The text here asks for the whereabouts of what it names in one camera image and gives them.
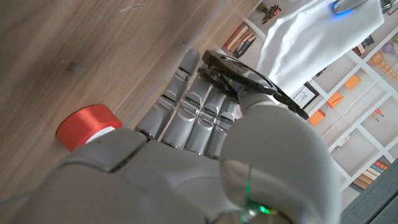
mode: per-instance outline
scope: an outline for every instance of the framed picture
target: framed picture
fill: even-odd
[[[304,88],[293,98],[293,101],[295,101],[299,107],[305,109],[317,96],[319,96],[319,92],[317,92],[309,82],[306,82]]]

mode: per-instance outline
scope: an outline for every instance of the white fabric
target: white fabric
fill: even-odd
[[[287,95],[360,44],[383,22],[378,0],[336,15],[333,1],[290,1],[269,29],[257,71]]]

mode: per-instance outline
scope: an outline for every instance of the bookshelf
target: bookshelf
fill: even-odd
[[[276,0],[263,1],[267,6],[279,4],[284,9],[284,3]],[[260,47],[266,39],[266,34],[271,23],[261,24],[264,14],[253,11],[244,19],[244,23],[257,37],[257,43],[252,44],[248,51],[238,60],[256,68],[259,60]],[[367,168],[381,157],[393,162],[398,158],[398,81],[384,72],[367,63],[367,61],[398,33],[398,12],[389,16],[384,15],[385,22],[371,35],[374,43],[366,48],[366,53],[361,56],[349,50],[339,59],[334,61],[319,76],[313,77],[308,82],[319,96],[316,97],[305,111],[312,116],[317,110],[325,112],[324,119],[314,130],[325,140],[328,150],[339,174],[340,192],[344,198],[343,208],[349,204],[358,192],[349,185],[356,180]],[[226,49],[223,51],[232,56]],[[398,72],[398,58],[384,54],[386,62]],[[361,82],[352,90],[344,83],[353,75],[357,75]],[[334,108],[330,108],[328,99],[339,92],[344,96]],[[374,111],[380,109],[384,117],[379,116],[379,121],[371,117]],[[336,150],[342,141],[350,139]]]

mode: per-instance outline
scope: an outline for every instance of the wooden table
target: wooden table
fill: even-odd
[[[258,2],[1,1],[0,202],[37,187],[68,154],[55,139],[68,115],[99,103],[133,128],[184,53],[221,47]]]

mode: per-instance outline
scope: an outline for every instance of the red spool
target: red spool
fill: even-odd
[[[101,130],[121,128],[122,122],[105,105],[92,105],[67,117],[58,127],[57,139],[70,151],[74,151]]]

